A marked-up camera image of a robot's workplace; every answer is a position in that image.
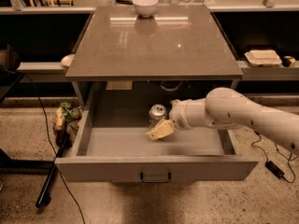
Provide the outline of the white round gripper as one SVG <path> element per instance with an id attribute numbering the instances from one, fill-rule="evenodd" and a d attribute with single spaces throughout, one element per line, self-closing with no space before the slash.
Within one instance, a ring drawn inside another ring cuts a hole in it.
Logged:
<path id="1" fill-rule="evenodd" d="M 186 118 L 186 108 L 190 100 L 180 101 L 178 99 L 172 100 L 171 110 L 169 112 L 169 119 L 160 120 L 153 128 L 146 132 L 146 136 L 150 140 L 158 140 L 172 134 L 176 129 L 190 130 L 192 126 Z"/>

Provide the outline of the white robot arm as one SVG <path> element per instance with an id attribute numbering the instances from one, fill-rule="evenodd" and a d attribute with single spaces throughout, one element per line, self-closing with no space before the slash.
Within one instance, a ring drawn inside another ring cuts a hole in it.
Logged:
<path id="1" fill-rule="evenodd" d="M 174 130 L 232 130 L 246 126 L 299 155 L 299 116 L 254 103 L 237 91 L 217 88 L 206 98 L 173 100 L 171 106 L 169 119 L 159 119 L 146 132 L 150 140 L 164 138 Z"/>

